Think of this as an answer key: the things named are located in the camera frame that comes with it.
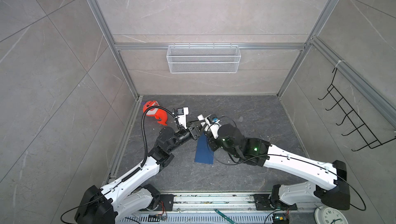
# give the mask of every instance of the white wire basket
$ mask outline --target white wire basket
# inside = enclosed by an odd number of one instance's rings
[[[166,54],[171,73],[236,73],[237,45],[174,45]]]

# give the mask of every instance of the gray floor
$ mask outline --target gray floor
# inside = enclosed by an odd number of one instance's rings
[[[243,135],[262,138],[290,152],[304,155],[276,96],[144,96],[118,175],[130,170],[143,158],[140,120],[143,104],[149,100],[157,100],[161,106],[170,110],[189,107],[187,120],[196,120],[200,114],[229,116],[235,120]],[[174,123],[167,123],[176,128]],[[162,127],[155,118],[146,117],[145,131],[149,150]],[[226,166],[216,161],[213,165],[196,163],[195,149],[196,142],[193,140],[177,148],[170,165],[147,183],[160,191],[269,191],[274,184],[304,182],[289,173],[265,167],[245,164]],[[221,161],[230,161],[223,150],[216,151],[215,156]]]

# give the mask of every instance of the blue towel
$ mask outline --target blue towel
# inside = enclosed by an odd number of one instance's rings
[[[197,141],[195,162],[213,165],[213,151],[207,145],[206,135],[201,135]]]

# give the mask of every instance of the aluminum rail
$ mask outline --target aluminum rail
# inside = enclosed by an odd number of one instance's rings
[[[168,49],[169,46],[230,46],[237,45],[240,49],[299,49],[305,48],[304,43],[116,43],[117,50],[153,50]]]

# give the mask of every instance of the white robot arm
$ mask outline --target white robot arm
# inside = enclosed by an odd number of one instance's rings
[[[307,180],[289,186],[275,185],[268,199],[274,208],[285,208],[295,203],[323,202],[336,209],[349,209],[349,186],[346,184],[343,162],[314,161],[264,140],[246,138],[236,127],[220,125],[215,115],[206,118],[200,115],[198,119],[202,121],[201,127],[197,128],[186,122],[188,108],[179,110],[174,113],[180,113],[178,119],[183,126],[177,132],[170,127],[163,128],[146,160],[100,189],[92,186],[85,192],[82,206],[75,216],[78,224],[113,224],[137,210],[155,209],[159,192],[151,185],[140,186],[171,162],[174,157],[172,150],[190,139],[197,140],[202,132],[207,135],[208,147],[213,151],[221,147],[246,164],[275,168]]]

